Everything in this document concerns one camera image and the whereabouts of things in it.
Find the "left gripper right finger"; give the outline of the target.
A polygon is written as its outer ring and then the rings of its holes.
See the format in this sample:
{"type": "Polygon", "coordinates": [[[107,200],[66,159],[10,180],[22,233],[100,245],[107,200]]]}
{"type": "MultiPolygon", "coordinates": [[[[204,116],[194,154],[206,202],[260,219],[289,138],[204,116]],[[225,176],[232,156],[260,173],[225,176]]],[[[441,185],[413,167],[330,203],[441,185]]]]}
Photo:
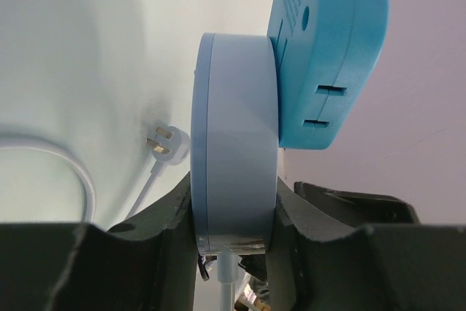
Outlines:
{"type": "Polygon", "coordinates": [[[463,310],[465,227],[422,224],[398,198],[277,186],[273,310],[463,310]]]}

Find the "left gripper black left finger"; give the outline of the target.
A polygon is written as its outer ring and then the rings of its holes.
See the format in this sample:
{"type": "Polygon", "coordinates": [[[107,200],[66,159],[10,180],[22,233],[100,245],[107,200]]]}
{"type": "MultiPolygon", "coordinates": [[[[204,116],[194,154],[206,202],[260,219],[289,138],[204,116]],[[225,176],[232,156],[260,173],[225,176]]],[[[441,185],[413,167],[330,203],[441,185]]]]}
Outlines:
{"type": "Polygon", "coordinates": [[[103,231],[3,224],[3,310],[191,310],[197,273],[190,179],[103,231]]]}

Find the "round light blue socket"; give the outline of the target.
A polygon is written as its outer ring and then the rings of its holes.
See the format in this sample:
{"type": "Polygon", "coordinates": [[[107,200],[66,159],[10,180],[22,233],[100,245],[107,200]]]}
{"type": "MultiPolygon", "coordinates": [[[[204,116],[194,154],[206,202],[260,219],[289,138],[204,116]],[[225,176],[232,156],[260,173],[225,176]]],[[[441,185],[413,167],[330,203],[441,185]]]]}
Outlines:
{"type": "Polygon", "coordinates": [[[202,255],[218,257],[221,309],[232,310],[237,257],[265,251],[275,211],[279,123],[268,38],[203,35],[189,141],[197,270],[202,255]]]}

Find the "blue square adapter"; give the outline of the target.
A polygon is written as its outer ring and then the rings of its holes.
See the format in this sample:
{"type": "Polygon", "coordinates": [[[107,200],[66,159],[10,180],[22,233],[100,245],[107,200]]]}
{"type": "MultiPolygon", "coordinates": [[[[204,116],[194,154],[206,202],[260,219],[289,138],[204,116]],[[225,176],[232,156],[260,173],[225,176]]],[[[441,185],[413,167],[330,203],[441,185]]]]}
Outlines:
{"type": "Polygon", "coordinates": [[[389,0],[273,0],[281,147],[332,144],[376,65],[388,17],[389,0]]]}

